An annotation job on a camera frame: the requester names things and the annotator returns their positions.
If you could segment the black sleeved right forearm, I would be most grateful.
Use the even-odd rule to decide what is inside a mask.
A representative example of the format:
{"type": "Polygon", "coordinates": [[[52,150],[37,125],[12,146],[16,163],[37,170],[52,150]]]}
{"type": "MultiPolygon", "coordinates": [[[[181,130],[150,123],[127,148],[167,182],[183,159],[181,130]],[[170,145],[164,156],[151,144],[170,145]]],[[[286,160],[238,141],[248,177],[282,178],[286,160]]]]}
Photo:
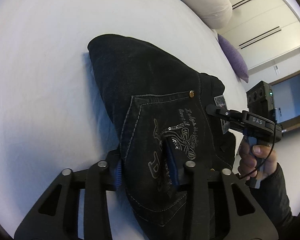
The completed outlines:
{"type": "Polygon", "coordinates": [[[278,232],[293,221],[294,216],[287,196],[286,182],[279,163],[275,172],[262,180],[258,189],[250,188],[250,192],[278,232]]]}

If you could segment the right hand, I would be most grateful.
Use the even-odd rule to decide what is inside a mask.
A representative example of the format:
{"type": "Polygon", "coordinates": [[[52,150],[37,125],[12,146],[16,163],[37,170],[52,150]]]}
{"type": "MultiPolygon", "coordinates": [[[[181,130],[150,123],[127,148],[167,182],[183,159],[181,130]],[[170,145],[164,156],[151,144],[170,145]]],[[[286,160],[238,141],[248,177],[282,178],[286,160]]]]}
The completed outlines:
{"type": "Polygon", "coordinates": [[[272,150],[272,152],[270,151],[271,146],[250,146],[246,137],[244,137],[238,150],[241,158],[238,167],[240,177],[249,180],[250,178],[255,178],[257,176],[258,172],[255,171],[255,168],[257,167],[257,158],[265,160],[263,165],[263,177],[261,180],[272,175],[277,169],[277,154],[275,150],[272,150]]]}

